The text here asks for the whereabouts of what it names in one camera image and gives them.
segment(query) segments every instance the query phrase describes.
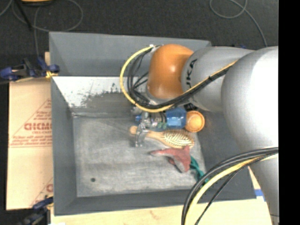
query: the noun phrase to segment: cardboard sheet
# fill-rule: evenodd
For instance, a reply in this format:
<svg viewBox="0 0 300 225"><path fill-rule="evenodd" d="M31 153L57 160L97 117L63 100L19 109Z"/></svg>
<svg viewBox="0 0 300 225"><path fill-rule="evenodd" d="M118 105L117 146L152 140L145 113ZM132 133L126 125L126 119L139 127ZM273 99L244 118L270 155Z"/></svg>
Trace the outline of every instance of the cardboard sheet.
<svg viewBox="0 0 300 225"><path fill-rule="evenodd" d="M31 208L53 194L50 81L9 86L7 210Z"/></svg>

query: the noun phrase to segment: gray tray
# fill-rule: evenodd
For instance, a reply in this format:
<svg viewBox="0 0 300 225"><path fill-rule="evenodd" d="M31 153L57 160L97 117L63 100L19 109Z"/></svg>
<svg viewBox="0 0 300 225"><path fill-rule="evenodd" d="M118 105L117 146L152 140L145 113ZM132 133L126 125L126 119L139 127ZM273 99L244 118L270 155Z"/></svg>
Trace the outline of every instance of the gray tray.
<svg viewBox="0 0 300 225"><path fill-rule="evenodd" d="M52 134L55 214L182 205L195 177L180 173L150 151L162 144L146 139L133 146L131 104L119 88L128 56L149 44L177 43L192 50L209 46L192 39L50 33L51 63L61 72L52 80ZM150 56L144 59L147 70ZM204 112L206 127L195 136L192 156L203 171L239 153L221 113ZM207 202L218 185L201 202ZM247 170L218 199L255 198Z"/></svg>

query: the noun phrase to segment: black wire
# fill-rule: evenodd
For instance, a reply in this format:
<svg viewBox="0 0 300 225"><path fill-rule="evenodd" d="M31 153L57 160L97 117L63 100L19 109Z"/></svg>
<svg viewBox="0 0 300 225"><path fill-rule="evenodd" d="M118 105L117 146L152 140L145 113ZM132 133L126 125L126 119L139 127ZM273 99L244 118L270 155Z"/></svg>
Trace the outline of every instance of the black wire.
<svg viewBox="0 0 300 225"><path fill-rule="evenodd" d="M216 193L213 195L213 197L211 198L211 200L209 201L209 203L206 205L204 211L201 213L200 217L197 219L195 225L198 225L198 224L199 224L199 222L200 222L200 220L203 218L205 212L206 212L206 211L208 210L208 208L212 205L212 203L213 203L213 201L216 199L216 197L220 194L220 192L223 190L223 188L229 183L229 181L230 181L232 178L234 178L234 176L235 176L236 174L238 174L239 171L241 171L241 170L244 169L245 167L247 167L247 166L249 166L249 165L251 165L251 164L254 164L254 163L256 163L256 162L259 162L259 161L261 161L262 159L265 159L265 158L267 158L267 157L269 157L269 156L271 156L271 155L267 155L267 156L264 156L264 157L260 157L260 158L258 158L258 159L256 159L256 160L252 161L252 162L249 162L249 163L243 165L241 168L239 168L238 170L234 171L234 172L226 179L226 181L222 184L222 186L216 191Z"/></svg>
<svg viewBox="0 0 300 225"><path fill-rule="evenodd" d="M256 158L258 156L265 156L269 154L276 154L278 153L278 147L272 147L272 148L265 148L265 149L258 149L258 150L252 150L249 152L244 152L241 154L238 154L236 156L230 157L213 168L211 168L206 174L204 174L200 180L198 180L195 185L192 187L190 190L189 194L187 195L187 198L184 202L183 210L182 210L182 215L181 215L181 224L184 225L185 220L186 220L186 214L187 210L190 206L190 203L192 199L194 198L196 192L200 189L201 186L203 186L205 180L213 175L214 173L217 173L220 170L223 170L227 166L232 166L234 164L243 162L245 160L251 159L251 158Z"/></svg>
<svg viewBox="0 0 300 225"><path fill-rule="evenodd" d="M195 88L193 88L192 90L190 90L189 92L186 92L184 94L182 94L181 96L178 96L176 98L173 98L167 102L163 102L160 103L158 105L153 105L149 103L149 100L147 98L145 98L145 100L143 99L143 97L140 97L138 93L136 93L135 87L132 85L132 80L133 80L133 76L134 74L137 73L137 70L139 69L141 62L143 60L143 57L151 52L152 48L150 48L149 50L141 53L134 61L133 65L131 66L131 68L129 69L127 78L129 79L129 81L127 81L127 88L129 91L129 95L130 97L135 101L136 104L141 105L141 106L145 106L149 109L159 109L162 108L164 106L169 106L169 105L173 105L173 106L179 106L183 103L185 103L189 98L191 98L196 92L198 92L199 90L203 89L205 86L207 86L208 84L210 84L212 81L216 80L217 78L223 76L228 70L229 68L226 68L216 74L214 74L213 76L210 76L206 81L204 81L203 83L201 83L200 85L196 86ZM139 98L141 98L143 101L139 101L137 100L133 95L137 95Z"/></svg>

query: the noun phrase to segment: hairbrush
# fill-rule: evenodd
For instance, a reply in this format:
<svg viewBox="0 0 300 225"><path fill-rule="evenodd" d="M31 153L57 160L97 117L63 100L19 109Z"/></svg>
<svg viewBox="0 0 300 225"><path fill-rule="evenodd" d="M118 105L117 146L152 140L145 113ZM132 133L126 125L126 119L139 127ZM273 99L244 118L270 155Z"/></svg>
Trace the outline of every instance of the hairbrush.
<svg viewBox="0 0 300 225"><path fill-rule="evenodd" d="M137 126L131 126L129 132L136 135ZM149 130L146 137L156 139L171 148L192 148L195 141L190 132L184 129L169 129L161 132Z"/></svg>

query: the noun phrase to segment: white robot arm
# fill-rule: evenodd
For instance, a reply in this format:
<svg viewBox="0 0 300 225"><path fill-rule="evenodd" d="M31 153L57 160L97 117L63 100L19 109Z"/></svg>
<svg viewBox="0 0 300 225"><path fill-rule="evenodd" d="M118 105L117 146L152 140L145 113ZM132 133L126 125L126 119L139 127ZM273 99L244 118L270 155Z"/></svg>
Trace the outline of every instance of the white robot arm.
<svg viewBox="0 0 300 225"><path fill-rule="evenodd" d="M278 147L278 46L257 51L206 47L195 52L181 45L160 46L152 55L146 85L152 106L144 111L172 108L163 104L187 94L201 81L206 85L192 93L188 103L201 110L223 113L243 152ZM151 109L153 104L162 107ZM251 168L268 203L272 222L277 225L278 157Z"/></svg>

